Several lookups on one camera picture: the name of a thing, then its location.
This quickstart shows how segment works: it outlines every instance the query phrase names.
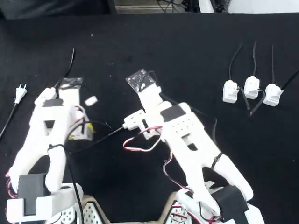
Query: white plug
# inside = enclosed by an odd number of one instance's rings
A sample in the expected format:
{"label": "white plug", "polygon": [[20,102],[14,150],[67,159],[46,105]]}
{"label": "white plug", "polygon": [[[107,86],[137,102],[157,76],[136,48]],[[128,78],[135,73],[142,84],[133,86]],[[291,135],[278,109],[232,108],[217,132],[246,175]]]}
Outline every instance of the white plug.
{"label": "white plug", "polygon": [[245,81],[244,94],[248,99],[256,99],[260,88],[260,80],[255,76],[249,76]]}
{"label": "white plug", "polygon": [[142,125],[142,120],[145,117],[143,110],[138,110],[135,113],[130,114],[124,119],[124,124],[122,125],[125,129],[129,131],[134,130]]}
{"label": "white plug", "polygon": [[266,87],[265,92],[266,98],[263,100],[263,103],[269,106],[277,106],[280,96],[284,91],[274,83],[271,83]]}
{"label": "white plug", "polygon": [[42,91],[42,93],[38,96],[38,98],[34,101],[35,105],[42,105],[45,100],[55,99],[57,96],[56,89],[54,87],[46,88]]}
{"label": "white plug", "polygon": [[22,83],[18,88],[16,88],[15,99],[14,99],[14,103],[16,104],[19,104],[23,96],[25,96],[25,94],[27,93],[26,84],[24,85],[23,88],[21,87],[22,87]]}
{"label": "white plug", "polygon": [[232,80],[226,81],[223,86],[223,102],[234,104],[238,99],[238,92],[239,88],[237,83]]}

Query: robotic arm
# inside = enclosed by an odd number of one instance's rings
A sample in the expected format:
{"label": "robotic arm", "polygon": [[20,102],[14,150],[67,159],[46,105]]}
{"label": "robotic arm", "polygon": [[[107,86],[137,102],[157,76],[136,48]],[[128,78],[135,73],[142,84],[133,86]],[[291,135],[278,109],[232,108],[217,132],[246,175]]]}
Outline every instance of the robotic arm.
{"label": "robotic arm", "polygon": [[[125,127],[138,127],[143,131],[148,126],[162,126],[161,134],[156,130],[143,134],[146,139],[153,135],[161,135],[161,140],[169,146],[185,173],[188,188],[193,191],[193,196],[181,196],[182,193],[179,192],[178,199],[183,206],[193,212],[201,223],[209,222],[203,219],[200,210],[206,217],[222,216],[225,221],[232,220],[232,224],[263,224],[259,210],[252,205],[246,205],[246,201],[253,197],[252,188],[233,162],[213,143],[188,104],[171,105],[163,101],[159,96],[161,88],[145,70],[131,75],[127,82],[137,92],[145,113],[139,111],[133,114],[133,117],[126,118]],[[203,167],[213,168],[223,176],[230,184],[229,188],[224,187],[211,194],[204,182]],[[237,211],[239,214],[236,215],[232,211],[237,207],[241,210]],[[255,218],[246,217],[246,211],[250,211],[247,214]],[[242,216],[238,222],[236,216]]]}
{"label": "robotic arm", "polygon": [[[28,135],[7,174],[18,193],[18,198],[7,202],[9,222],[48,220],[77,203],[73,186],[62,184],[66,164],[63,145],[75,125],[89,120],[79,105],[82,83],[82,78],[66,78],[59,88],[60,98],[56,98],[54,88],[47,88],[35,101]],[[92,137],[89,124],[79,126],[69,136],[75,140]],[[48,173],[28,174],[45,155],[50,158]],[[77,188],[82,199],[82,188]]]}

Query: white robotic arm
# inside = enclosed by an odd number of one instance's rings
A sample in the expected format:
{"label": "white robotic arm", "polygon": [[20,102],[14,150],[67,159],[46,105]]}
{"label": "white robotic arm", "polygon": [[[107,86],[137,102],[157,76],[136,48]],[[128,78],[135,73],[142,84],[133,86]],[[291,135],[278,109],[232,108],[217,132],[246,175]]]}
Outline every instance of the white robotic arm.
{"label": "white robotic arm", "polygon": [[[138,116],[130,118],[131,123],[129,125],[131,129],[138,127],[143,131],[147,126],[162,126],[162,133],[151,130],[150,133],[143,132],[143,134],[146,139],[153,135],[161,135],[161,140],[169,146],[185,173],[188,188],[193,191],[190,200],[197,204],[197,212],[193,211],[195,214],[199,214],[198,208],[200,205],[207,217],[219,217],[223,212],[223,208],[221,209],[219,202],[212,197],[211,192],[205,185],[202,173],[203,167],[213,168],[230,185],[236,186],[237,191],[242,195],[243,201],[246,202],[253,197],[253,191],[248,182],[233,162],[222,154],[213,143],[188,104],[171,105],[171,103],[163,101],[159,96],[161,88],[156,85],[145,70],[138,71],[126,80],[138,93],[141,104],[145,109],[145,113],[139,112]],[[128,126],[128,119],[125,119],[126,126]],[[259,218],[251,223],[264,223],[259,210],[258,213]],[[199,215],[198,219],[205,223],[205,220]]]}
{"label": "white robotic arm", "polygon": [[[93,133],[92,127],[84,124],[70,134],[75,125],[89,120],[84,108],[79,106],[79,89],[83,79],[75,80],[77,85],[74,85],[74,79],[68,78],[62,82],[64,88],[59,90],[60,98],[56,98],[55,89],[51,88],[46,89],[35,101],[36,107],[29,122],[28,135],[7,174],[14,191],[22,194],[21,197],[7,202],[9,222],[48,220],[77,203],[73,186],[62,184],[66,165],[64,144],[68,136],[71,139],[92,140]],[[65,88],[67,83],[71,83],[69,89]],[[49,170],[43,180],[38,180],[38,184],[31,184],[36,178],[43,178],[39,174],[28,173],[45,155],[50,158]],[[38,193],[48,193],[34,195],[31,188]],[[82,199],[82,188],[79,185],[77,188]]]}

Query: black table surface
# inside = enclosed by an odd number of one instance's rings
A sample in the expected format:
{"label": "black table surface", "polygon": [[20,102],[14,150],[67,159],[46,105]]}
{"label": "black table surface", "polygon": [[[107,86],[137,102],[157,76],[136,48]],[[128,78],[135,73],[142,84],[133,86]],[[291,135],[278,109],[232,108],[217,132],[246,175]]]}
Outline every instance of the black table surface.
{"label": "black table surface", "polygon": [[[282,86],[299,67],[299,14],[152,14],[101,17],[60,17],[0,22],[0,127],[13,106],[15,88],[28,85],[4,138],[0,142],[2,174],[13,164],[26,138],[34,99],[53,86],[66,70],[71,49],[76,58],[70,77],[84,77],[99,101],[87,108],[90,119],[105,120],[113,129],[141,108],[125,77],[141,68],[154,70],[163,93],[216,116],[216,139],[248,180],[251,203],[266,223],[295,223],[298,213],[299,78],[285,89],[280,104],[262,105],[249,117],[239,95],[235,104],[222,101],[230,59],[243,42],[232,76],[240,85],[253,70],[252,47],[258,41],[257,77],[261,88],[271,83],[271,44],[275,45],[276,83]],[[257,100],[251,100],[253,106]],[[211,134],[213,119],[200,116]],[[95,138],[109,132],[95,125]],[[162,172],[168,149],[160,144],[151,153],[127,152],[123,131],[71,157],[76,182],[94,196],[112,222],[157,220],[171,192],[178,190]],[[69,150],[89,142],[72,142]],[[46,172],[42,158],[32,172]],[[174,161],[170,174],[185,183]],[[65,181],[70,181],[66,172]],[[8,195],[1,179],[0,212]]]}

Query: white power adapter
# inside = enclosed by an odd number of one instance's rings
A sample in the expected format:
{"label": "white power adapter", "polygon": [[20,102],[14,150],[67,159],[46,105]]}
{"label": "white power adapter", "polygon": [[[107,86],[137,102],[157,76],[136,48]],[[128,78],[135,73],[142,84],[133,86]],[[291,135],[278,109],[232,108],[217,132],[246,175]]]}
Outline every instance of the white power adapter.
{"label": "white power adapter", "polygon": [[271,83],[266,87],[265,92],[266,98],[263,100],[263,103],[269,106],[277,106],[280,96],[284,91],[274,83]]}
{"label": "white power adapter", "polygon": [[238,92],[239,88],[237,83],[232,80],[226,81],[223,86],[223,102],[234,104],[238,99]]}
{"label": "white power adapter", "polygon": [[245,81],[244,94],[248,99],[256,99],[260,88],[260,80],[255,76],[249,76]]}

